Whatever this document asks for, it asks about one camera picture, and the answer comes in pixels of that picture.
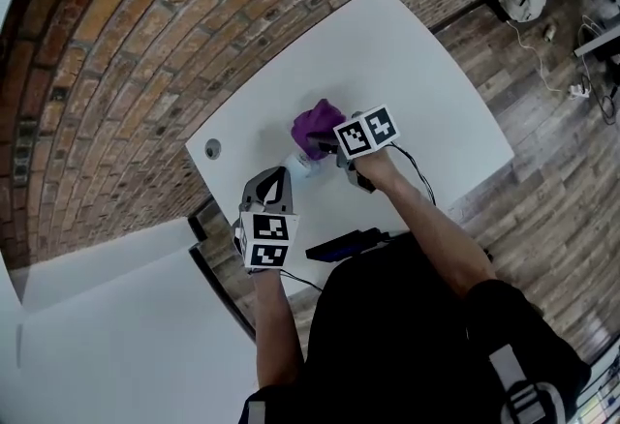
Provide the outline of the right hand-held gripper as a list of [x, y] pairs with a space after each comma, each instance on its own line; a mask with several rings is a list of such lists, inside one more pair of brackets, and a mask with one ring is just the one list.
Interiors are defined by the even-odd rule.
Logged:
[[400, 131], [387, 106], [360, 112], [333, 128], [336, 136], [308, 136], [306, 153], [310, 159], [336, 154], [336, 164], [347, 173], [349, 181], [373, 193], [374, 185], [355, 168], [355, 159], [377, 152], [396, 141]]

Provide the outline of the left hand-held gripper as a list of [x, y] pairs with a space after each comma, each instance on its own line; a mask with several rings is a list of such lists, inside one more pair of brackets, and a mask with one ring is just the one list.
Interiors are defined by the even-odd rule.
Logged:
[[297, 215], [287, 214], [294, 210], [288, 169], [272, 167], [248, 181], [241, 199], [241, 210], [248, 212], [240, 213], [235, 244], [245, 268], [282, 269], [293, 249], [299, 225]]

